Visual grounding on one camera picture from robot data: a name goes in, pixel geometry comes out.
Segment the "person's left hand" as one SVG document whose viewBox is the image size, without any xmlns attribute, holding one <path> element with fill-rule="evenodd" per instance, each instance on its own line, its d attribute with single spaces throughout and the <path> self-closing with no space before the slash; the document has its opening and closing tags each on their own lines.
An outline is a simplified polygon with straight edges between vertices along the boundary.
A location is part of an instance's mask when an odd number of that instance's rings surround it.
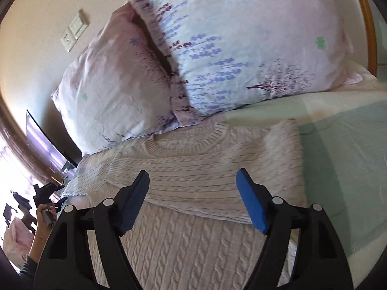
<svg viewBox="0 0 387 290">
<path fill-rule="evenodd" d="M 56 209 L 54 204 L 40 204 L 36 210 L 37 232 L 42 236 L 48 236 L 56 223 Z"/>
</svg>

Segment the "person's left forearm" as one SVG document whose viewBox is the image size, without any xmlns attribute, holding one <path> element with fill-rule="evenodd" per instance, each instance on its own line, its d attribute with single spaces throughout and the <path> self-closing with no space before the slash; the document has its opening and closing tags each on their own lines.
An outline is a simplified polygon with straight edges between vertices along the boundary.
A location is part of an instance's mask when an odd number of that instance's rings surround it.
<svg viewBox="0 0 387 290">
<path fill-rule="evenodd" d="M 27 256 L 26 262 L 22 266 L 22 269 L 19 271 L 18 275 L 21 280 L 29 287 L 33 287 L 35 280 L 35 274 L 37 271 L 38 264 L 43 254 L 43 250 L 47 243 L 47 240 L 50 236 L 49 231 L 37 231 L 35 233 L 33 244 L 31 246 L 30 252 Z"/>
</svg>

